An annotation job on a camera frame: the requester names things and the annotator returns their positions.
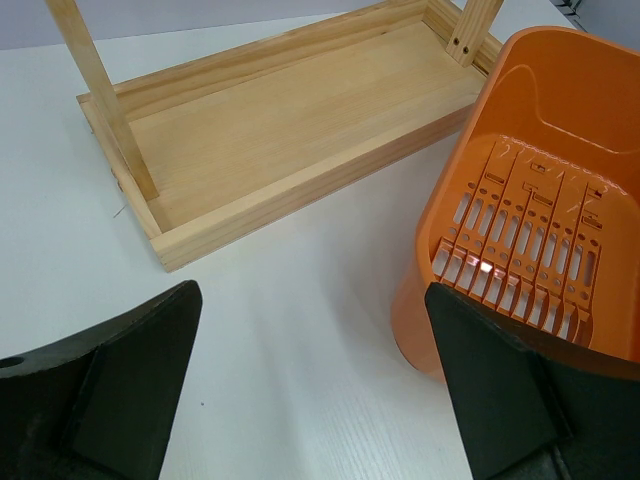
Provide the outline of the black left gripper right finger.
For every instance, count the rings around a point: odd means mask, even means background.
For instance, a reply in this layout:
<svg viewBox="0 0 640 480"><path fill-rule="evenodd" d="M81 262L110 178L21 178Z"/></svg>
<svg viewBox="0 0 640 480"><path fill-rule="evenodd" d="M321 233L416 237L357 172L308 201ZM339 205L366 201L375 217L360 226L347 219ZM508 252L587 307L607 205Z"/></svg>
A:
<svg viewBox="0 0 640 480"><path fill-rule="evenodd" d="M474 478L638 478L638 363L441 283L428 287L425 307Z"/></svg>

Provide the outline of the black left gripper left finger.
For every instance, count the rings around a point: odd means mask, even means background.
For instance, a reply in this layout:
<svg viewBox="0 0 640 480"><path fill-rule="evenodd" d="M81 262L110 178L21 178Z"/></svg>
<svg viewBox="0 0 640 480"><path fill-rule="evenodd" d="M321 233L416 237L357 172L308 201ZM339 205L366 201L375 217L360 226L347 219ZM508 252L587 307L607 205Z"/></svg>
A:
<svg viewBox="0 0 640 480"><path fill-rule="evenodd" d="M202 310L194 280L1 361L4 479L156 479Z"/></svg>

